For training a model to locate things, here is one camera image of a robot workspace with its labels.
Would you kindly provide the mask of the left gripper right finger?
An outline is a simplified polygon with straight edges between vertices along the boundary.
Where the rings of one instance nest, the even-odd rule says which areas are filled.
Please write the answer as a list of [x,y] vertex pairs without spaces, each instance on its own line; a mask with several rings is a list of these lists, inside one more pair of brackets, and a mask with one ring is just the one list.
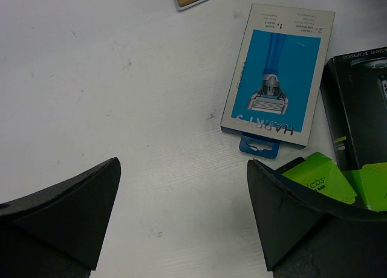
[[385,277],[386,213],[336,201],[284,171],[247,164],[267,270],[275,277]]

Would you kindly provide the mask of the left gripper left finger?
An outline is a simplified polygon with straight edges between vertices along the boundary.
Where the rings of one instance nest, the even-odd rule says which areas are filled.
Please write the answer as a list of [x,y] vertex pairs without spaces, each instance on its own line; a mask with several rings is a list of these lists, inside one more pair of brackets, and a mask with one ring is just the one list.
[[89,277],[119,188],[110,158],[61,183],[1,204],[1,277]]

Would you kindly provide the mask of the blue Harry's box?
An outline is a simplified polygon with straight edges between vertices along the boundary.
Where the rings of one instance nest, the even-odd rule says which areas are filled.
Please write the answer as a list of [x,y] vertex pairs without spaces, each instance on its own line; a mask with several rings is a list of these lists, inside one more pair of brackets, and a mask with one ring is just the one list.
[[221,118],[241,152],[274,159],[310,139],[335,14],[253,4]]

